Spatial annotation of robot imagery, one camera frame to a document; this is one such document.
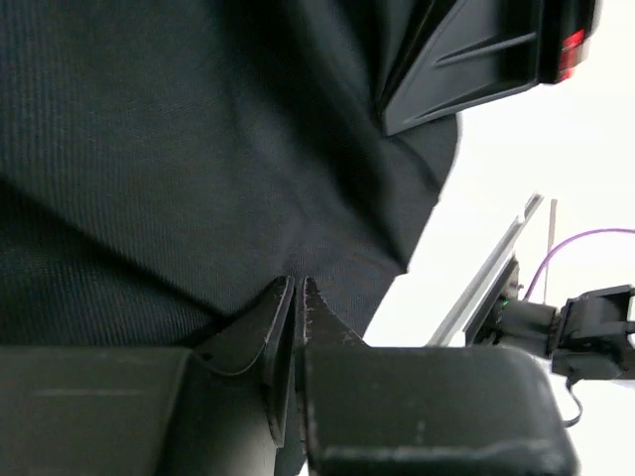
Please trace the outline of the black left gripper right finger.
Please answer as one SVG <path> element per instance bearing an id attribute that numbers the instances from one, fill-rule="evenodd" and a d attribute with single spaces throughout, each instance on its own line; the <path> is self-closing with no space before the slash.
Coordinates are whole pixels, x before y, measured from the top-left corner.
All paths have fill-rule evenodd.
<path id="1" fill-rule="evenodd" d="M 367 345 L 312 279 L 296 380 L 314 475 L 575 475 L 547 377 L 507 348 Z"/>

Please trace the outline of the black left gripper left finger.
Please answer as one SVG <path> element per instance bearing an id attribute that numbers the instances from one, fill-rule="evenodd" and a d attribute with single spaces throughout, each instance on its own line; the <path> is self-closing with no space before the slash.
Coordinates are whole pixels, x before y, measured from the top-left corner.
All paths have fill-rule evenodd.
<path id="1" fill-rule="evenodd" d="M 292 380 L 294 282 L 194 348 L 5 347 L 5 475 L 270 475 Z"/>

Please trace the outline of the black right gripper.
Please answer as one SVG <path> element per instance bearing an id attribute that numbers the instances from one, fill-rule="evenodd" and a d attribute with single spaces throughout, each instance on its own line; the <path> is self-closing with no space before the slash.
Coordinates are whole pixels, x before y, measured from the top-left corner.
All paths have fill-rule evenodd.
<path id="1" fill-rule="evenodd" d="M 571 78 L 601 9 L 599 0 L 416 2 L 379 99 L 384 132 L 523 92 L 538 78 Z"/>

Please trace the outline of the black skirt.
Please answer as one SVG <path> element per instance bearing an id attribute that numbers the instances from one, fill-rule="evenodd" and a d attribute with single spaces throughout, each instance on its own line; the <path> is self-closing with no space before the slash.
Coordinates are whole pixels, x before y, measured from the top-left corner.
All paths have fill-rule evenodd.
<path id="1" fill-rule="evenodd" d="M 451 169 L 387 137 L 408 1 L 5 1 L 1 340 L 171 344 L 276 278 L 363 332 Z"/>

